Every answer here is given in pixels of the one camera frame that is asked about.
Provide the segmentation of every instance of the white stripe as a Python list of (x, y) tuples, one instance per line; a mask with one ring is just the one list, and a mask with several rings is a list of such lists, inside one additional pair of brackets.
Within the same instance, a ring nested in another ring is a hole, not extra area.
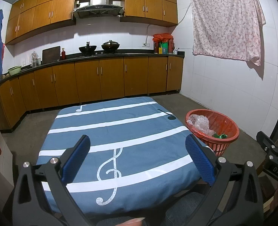
[(48, 134), (50, 134), (50, 133), (64, 133), (64, 132), (78, 131), (78, 130), (86, 130), (86, 129), (92, 129), (92, 128), (97, 128), (97, 127), (109, 127), (109, 126), (114, 126), (114, 125), (131, 123), (131, 122), (135, 122), (135, 121), (144, 121), (144, 120), (153, 119), (153, 118), (157, 118), (157, 117), (164, 116), (164, 115), (167, 115), (167, 114), (164, 113), (164, 112), (161, 112), (161, 113), (156, 113), (156, 114), (147, 115), (147, 116), (140, 116), (140, 117), (136, 117), (136, 118), (124, 119), (124, 120), (120, 120), (120, 121), (111, 121), (111, 122), (90, 124), (90, 125), (79, 126), (79, 127), (57, 128), (57, 129), (49, 130)]
[(69, 114), (64, 114), (64, 115), (58, 115), (58, 116), (56, 116), (56, 118), (69, 117), (69, 116), (73, 116), (73, 115), (87, 115), (87, 114), (91, 114), (91, 113), (98, 113), (98, 112), (104, 112), (104, 111), (114, 111), (114, 110), (128, 109), (128, 108), (133, 108), (133, 107), (136, 107), (136, 106), (153, 105), (153, 104), (156, 104), (156, 103), (157, 102), (152, 101), (152, 102), (138, 103), (138, 104), (132, 104), (132, 105), (123, 105), (123, 106), (117, 106), (117, 107), (103, 108), (103, 109), (93, 110), (93, 111), (83, 111), (83, 112), (69, 113)]
[[(115, 143), (109, 143), (109, 144), (101, 144), (96, 146), (91, 146), (89, 153), (99, 152), (99, 151), (105, 151), (105, 150), (112, 150), (112, 149), (119, 149), (124, 147), (130, 147), (133, 145), (143, 144), (150, 141), (158, 140), (161, 138), (165, 138), (168, 136), (172, 136), (176, 133), (180, 133), (182, 131), (185, 131), (187, 127), (181, 126), (177, 127), (162, 133), (156, 133), (149, 136), (132, 139), (132, 140), (126, 140), (121, 142), (115, 142)], [(60, 156), (65, 152), (65, 149), (58, 149), (58, 150), (41, 150), (38, 154), (38, 156)]]
[[(124, 187), (124, 186), (136, 184), (139, 182), (144, 182), (159, 177), (173, 170), (176, 170), (180, 167), (183, 167), (191, 162), (192, 159), (190, 155), (187, 155), (178, 160), (171, 161), (159, 167), (155, 167), (150, 170), (135, 173), (128, 176), (122, 176), (118, 178), (112, 178), (112, 179), (101, 180), (101, 181), (93, 181), (93, 182), (69, 183), (67, 184), (67, 189), (70, 193), (77, 193), (77, 192), (90, 192), (90, 191), (99, 191), (105, 189)], [(42, 185), (45, 191), (50, 191), (47, 182), (42, 182)]]

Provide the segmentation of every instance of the pink floral cloth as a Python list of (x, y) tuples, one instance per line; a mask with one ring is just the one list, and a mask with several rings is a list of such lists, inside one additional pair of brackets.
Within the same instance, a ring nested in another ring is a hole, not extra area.
[(194, 55), (260, 65), (261, 30), (266, 22), (259, 0), (191, 0), (191, 7)]

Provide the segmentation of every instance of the black countertop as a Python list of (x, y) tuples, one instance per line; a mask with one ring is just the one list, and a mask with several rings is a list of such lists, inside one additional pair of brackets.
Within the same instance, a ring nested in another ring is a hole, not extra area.
[(42, 68), (46, 68), (46, 67), (50, 67), (50, 66), (54, 66), (54, 65), (58, 65), (58, 64), (62, 64), (62, 63), (70, 63), (70, 62), (78, 62), (78, 61), (86, 61), (86, 60), (94, 60), (94, 59), (104, 59), (104, 58), (118, 58), (118, 57), (133, 57), (133, 56), (146, 56), (146, 57), (151, 57), (151, 56), (155, 56), (155, 57), (168, 57), (168, 56), (174, 56), (174, 57), (182, 57), (184, 58), (185, 56), (185, 52), (179, 51), (178, 54), (156, 54), (156, 53), (152, 53), (153, 50), (142, 50), (142, 49), (118, 49), (117, 53), (104, 53), (104, 54), (97, 54), (97, 55), (92, 55), (92, 56), (81, 56), (81, 53), (74, 53), (74, 54), (70, 54), (66, 56), (65, 60), (58, 60), (58, 61), (54, 61), (51, 63), (47, 63), (47, 64), (41, 64), (39, 66), (36, 67), (31, 67), (29, 69), (24, 69), (21, 70), (19, 73), (13, 75), (13, 76), (9, 76), (6, 77), (5, 79), (0, 80), (0, 84), (2, 84), (3, 82), (13, 78), (13, 77), (17, 77), (20, 75), (23, 75), (25, 73), (28, 72), (32, 72), (35, 71), (37, 69), (42, 69)]

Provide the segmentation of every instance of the range hood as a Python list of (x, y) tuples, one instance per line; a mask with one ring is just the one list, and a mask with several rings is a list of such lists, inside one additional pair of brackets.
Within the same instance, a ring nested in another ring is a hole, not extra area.
[(90, 0), (89, 4), (74, 11), (79, 19), (101, 16), (117, 16), (124, 13), (123, 7), (109, 4), (109, 0)]

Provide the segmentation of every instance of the silver bolt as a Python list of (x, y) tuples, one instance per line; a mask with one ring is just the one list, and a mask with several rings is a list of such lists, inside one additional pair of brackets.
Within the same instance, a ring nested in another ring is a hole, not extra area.
[(223, 156), (219, 157), (218, 160), (219, 160), (220, 163), (225, 163), (226, 162), (226, 158), (223, 157)]
[(56, 164), (58, 162), (58, 158), (57, 157), (53, 157), (53, 158), (51, 158), (50, 162), (52, 164)]
[(28, 166), (30, 166), (29, 161), (24, 162), (23, 167), (28, 167)]
[(249, 167), (253, 167), (253, 163), (252, 163), (252, 161), (247, 161), (247, 166), (249, 166)]

